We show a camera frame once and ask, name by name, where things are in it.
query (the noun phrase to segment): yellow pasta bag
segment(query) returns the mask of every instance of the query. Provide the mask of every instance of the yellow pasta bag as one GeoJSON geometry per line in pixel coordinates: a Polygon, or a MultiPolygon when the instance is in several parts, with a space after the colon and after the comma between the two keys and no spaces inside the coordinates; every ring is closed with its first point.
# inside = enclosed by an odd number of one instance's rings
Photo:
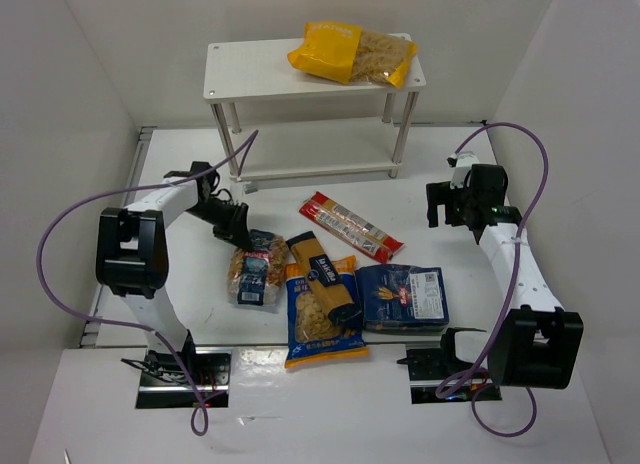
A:
{"type": "MultiPolygon", "coordinates": [[[[332,261],[354,302],[358,302],[354,277],[355,263],[355,256],[332,261]]],[[[325,314],[309,286],[307,276],[298,264],[287,265],[286,274],[289,353],[285,368],[304,362],[362,357],[369,354],[362,340],[362,323],[353,327],[335,325],[325,314]]]]}
{"type": "Polygon", "coordinates": [[[304,42],[288,54],[301,71],[348,84],[355,81],[404,85],[415,43],[360,26],[333,21],[308,22],[304,42]]]}

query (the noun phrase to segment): lower shelf board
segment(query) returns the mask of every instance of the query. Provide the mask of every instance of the lower shelf board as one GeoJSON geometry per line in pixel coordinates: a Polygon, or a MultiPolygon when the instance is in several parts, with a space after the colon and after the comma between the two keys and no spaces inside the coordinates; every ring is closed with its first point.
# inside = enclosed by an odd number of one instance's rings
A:
{"type": "MultiPolygon", "coordinates": [[[[232,134],[234,146],[253,128],[232,134]]],[[[397,137],[380,117],[289,122],[260,126],[241,180],[281,179],[397,169],[391,162],[397,137]]]]}

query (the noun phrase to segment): nutrition label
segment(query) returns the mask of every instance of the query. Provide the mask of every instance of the nutrition label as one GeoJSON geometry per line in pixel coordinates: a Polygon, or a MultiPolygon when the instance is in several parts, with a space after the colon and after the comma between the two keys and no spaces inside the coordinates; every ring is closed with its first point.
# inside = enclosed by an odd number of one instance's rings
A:
{"type": "Polygon", "coordinates": [[[443,319],[442,295],[436,272],[410,274],[411,306],[416,319],[443,319]]]}

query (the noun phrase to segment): pasta box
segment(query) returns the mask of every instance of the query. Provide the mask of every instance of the pasta box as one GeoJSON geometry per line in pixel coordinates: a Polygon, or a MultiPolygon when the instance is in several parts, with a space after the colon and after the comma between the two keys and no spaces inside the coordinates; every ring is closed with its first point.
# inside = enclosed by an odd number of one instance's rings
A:
{"type": "Polygon", "coordinates": [[[439,267],[363,267],[356,271],[356,283],[369,331],[437,331],[449,324],[439,267]]]}

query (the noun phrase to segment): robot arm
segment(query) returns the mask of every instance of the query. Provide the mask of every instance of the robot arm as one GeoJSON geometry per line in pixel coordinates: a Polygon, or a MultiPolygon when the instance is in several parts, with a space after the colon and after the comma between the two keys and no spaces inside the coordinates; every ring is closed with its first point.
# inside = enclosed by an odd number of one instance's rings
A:
{"type": "MultiPolygon", "coordinates": [[[[172,171],[163,183],[171,184],[210,169],[194,162],[188,172],[172,171]]],[[[183,212],[213,224],[213,234],[238,247],[252,250],[247,229],[246,204],[223,201],[214,194],[220,176],[212,172],[183,184],[158,189],[126,208],[107,208],[100,215],[96,277],[120,296],[137,321],[159,331],[179,351],[191,369],[195,346],[190,332],[178,320],[164,284],[169,275],[165,230],[183,212]]],[[[149,353],[156,368],[175,367],[169,350],[147,333],[149,353]]]]}
{"type": "MultiPolygon", "coordinates": [[[[503,297],[515,261],[516,231],[521,222],[516,207],[505,206],[508,186],[502,166],[480,164],[473,153],[449,158],[451,181],[427,185],[429,227],[437,227],[438,206],[445,206],[445,223],[466,225],[491,263],[503,297]]],[[[547,286],[531,253],[526,230],[520,240],[518,283],[510,310],[500,326],[488,362],[497,385],[563,389],[569,384],[583,325],[564,308],[547,286]]],[[[456,357],[474,362],[488,333],[458,331],[456,357]]]]}

